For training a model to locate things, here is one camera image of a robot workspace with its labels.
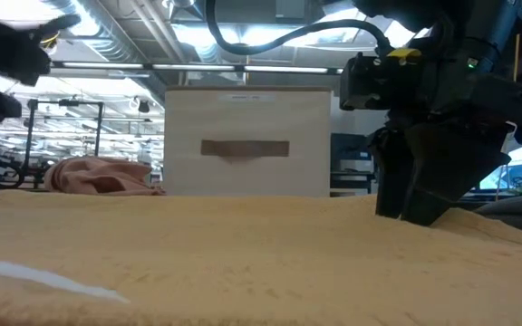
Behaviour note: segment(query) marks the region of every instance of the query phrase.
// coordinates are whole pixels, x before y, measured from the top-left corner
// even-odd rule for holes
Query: ceiling
[[[223,35],[233,43],[266,43],[315,21],[342,18],[376,24],[394,45],[405,44],[414,37],[397,22],[383,17],[367,18],[348,4],[323,6],[318,0],[217,0],[217,15]],[[199,6],[202,8],[202,0],[187,10],[179,10],[172,0],[0,0],[0,20],[21,27],[65,13],[82,15],[82,26],[60,35],[57,48],[51,53],[56,61],[231,62],[343,68],[358,51],[371,53],[375,47],[373,37],[364,31],[336,29],[310,34],[266,53],[236,56],[215,45],[205,24],[193,15]],[[13,93],[24,104],[32,98],[103,101],[106,121],[101,128],[101,155],[137,159],[148,153],[157,167],[164,147],[166,85],[320,85],[334,90],[338,82],[337,76],[286,73],[157,74],[66,69],[40,78],[33,88],[0,77],[0,91]],[[138,112],[140,101],[148,101],[149,113]],[[25,107],[24,117],[27,116],[29,110]],[[96,107],[42,104],[35,116],[36,157],[93,153]],[[24,119],[4,121],[0,126],[0,151],[21,155],[26,132]]]

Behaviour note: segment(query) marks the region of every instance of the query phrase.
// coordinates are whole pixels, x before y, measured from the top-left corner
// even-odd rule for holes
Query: white box
[[[166,96],[169,194],[329,196],[331,90],[183,87]]]

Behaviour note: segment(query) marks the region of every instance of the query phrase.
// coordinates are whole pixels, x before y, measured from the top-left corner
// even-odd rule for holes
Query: yellow towel
[[[0,192],[0,262],[129,301],[0,275],[0,325],[522,325],[522,231],[374,203]]]

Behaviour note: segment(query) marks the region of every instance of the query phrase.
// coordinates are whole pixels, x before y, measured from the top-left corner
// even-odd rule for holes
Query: yellow tag
[[[417,49],[396,49],[388,54],[388,56],[391,57],[398,57],[398,58],[408,58],[412,56],[421,56],[422,52]]]

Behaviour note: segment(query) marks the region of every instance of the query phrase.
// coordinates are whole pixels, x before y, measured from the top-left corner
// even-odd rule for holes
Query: pink cloth
[[[144,177],[151,171],[139,163],[114,158],[68,158],[53,165],[44,178],[45,189],[83,195],[156,196]]]

